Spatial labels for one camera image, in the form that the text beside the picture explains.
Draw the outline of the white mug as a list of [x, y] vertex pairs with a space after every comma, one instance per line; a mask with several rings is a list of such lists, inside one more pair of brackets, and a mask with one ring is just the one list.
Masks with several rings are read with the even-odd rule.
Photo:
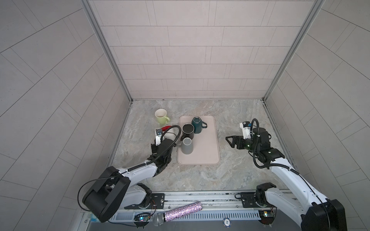
[[162, 130], [162, 134], [163, 137], [161, 138], [161, 141], [165, 140], [165, 139], [170, 139], [172, 141], [175, 140], [177, 134], [173, 131], [173, 129], [171, 129], [171, 126], [164, 126], [161, 128]]

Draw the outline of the grey mug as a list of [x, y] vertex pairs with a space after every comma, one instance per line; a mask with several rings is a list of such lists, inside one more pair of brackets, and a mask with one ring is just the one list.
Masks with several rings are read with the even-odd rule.
[[194, 146], [193, 146], [193, 141], [191, 138], [189, 137], [185, 137], [183, 140], [182, 140], [182, 144], [181, 144], [181, 151], [184, 155], [189, 155], [193, 152], [194, 150]]

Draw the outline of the black mug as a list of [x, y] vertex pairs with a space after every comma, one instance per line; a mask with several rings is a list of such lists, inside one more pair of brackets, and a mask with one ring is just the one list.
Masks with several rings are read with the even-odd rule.
[[192, 124], [185, 124], [182, 127], [182, 136], [180, 141], [183, 141], [185, 138], [190, 138], [192, 140], [194, 138], [194, 131], [195, 128]]

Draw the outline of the light green mug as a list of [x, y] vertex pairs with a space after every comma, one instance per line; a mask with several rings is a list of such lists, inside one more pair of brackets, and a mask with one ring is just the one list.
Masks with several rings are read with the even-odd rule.
[[161, 125], [161, 126], [164, 126], [166, 124], [168, 124], [171, 119], [168, 117], [167, 115], [167, 111], [165, 109], [158, 109], [156, 112], [155, 112], [155, 117], [157, 119], [157, 122]]

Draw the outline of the dark green faceted mug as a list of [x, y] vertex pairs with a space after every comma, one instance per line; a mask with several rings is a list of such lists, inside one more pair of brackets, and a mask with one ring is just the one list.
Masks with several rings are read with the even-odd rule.
[[203, 129], [206, 129], [208, 128], [208, 125], [206, 122], [202, 121], [202, 119], [197, 116], [197, 117], [194, 117], [192, 119], [192, 122], [191, 124], [193, 125], [194, 127], [194, 133], [195, 134], [200, 134], [202, 132]]

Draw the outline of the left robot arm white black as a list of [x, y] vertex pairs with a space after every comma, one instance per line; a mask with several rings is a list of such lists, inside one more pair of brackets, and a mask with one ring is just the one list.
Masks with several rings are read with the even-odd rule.
[[141, 181], [157, 176], [167, 167], [175, 146], [175, 141], [165, 138], [144, 163], [128, 169], [106, 168], [97, 179], [87, 182], [92, 186], [82, 197], [84, 209], [104, 223], [119, 209], [131, 205], [147, 207], [152, 191]]

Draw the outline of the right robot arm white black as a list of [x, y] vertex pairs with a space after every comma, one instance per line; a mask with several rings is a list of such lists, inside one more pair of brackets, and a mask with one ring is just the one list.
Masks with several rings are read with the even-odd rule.
[[346, 231], [346, 212], [336, 199], [330, 200], [293, 168], [284, 154], [271, 147], [271, 135], [264, 128], [253, 128], [249, 138], [228, 136], [232, 148], [247, 150], [259, 169], [267, 168], [277, 175], [296, 199], [286, 196], [272, 183], [256, 188], [256, 204], [272, 205], [285, 213], [303, 231]]

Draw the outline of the beige rectangular tray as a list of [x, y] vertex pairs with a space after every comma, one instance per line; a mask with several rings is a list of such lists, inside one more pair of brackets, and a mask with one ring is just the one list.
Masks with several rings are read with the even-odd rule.
[[220, 163], [215, 118], [213, 116], [200, 116], [200, 118], [207, 123], [207, 128], [194, 135], [192, 153], [184, 154], [181, 148], [178, 148], [177, 162], [180, 165], [217, 165]]

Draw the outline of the right circuit board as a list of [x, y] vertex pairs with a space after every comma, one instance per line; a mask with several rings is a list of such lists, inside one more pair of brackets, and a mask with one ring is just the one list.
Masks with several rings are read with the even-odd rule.
[[275, 214], [271, 210], [259, 210], [260, 223], [263, 225], [271, 225], [275, 220]]

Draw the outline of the circuit board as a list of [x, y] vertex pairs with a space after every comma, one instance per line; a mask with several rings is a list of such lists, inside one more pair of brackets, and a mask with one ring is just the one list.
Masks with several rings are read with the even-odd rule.
[[275, 220], [275, 214], [271, 210], [259, 210], [260, 223], [263, 225], [271, 225]]
[[136, 223], [148, 223], [150, 221], [150, 218], [150, 213], [140, 213], [135, 216], [134, 221]]

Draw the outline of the left circuit board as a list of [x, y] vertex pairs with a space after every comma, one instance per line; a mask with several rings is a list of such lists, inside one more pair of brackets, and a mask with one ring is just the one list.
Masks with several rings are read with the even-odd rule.
[[136, 223], [148, 223], [150, 221], [150, 218], [150, 213], [140, 213], [135, 216], [134, 221]]

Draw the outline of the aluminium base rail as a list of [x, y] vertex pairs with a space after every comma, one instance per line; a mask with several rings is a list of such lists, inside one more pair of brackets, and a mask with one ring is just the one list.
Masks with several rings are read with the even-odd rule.
[[212, 203], [216, 207], [227, 207], [227, 203], [241, 201], [244, 208], [265, 208], [272, 206], [267, 201], [267, 192], [278, 191], [278, 188], [271, 183], [264, 183], [257, 186], [256, 191], [185, 191], [185, 192], [163, 192], [154, 193], [146, 185], [137, 184], [123, 190], [116, 197], [118, 210], [120, 209], [146, 209], [150, 203], [156, 203], [158, 209], [163, 209], [165, 204], [184, 204], [186, 202], [200, 201], [210, 207]]

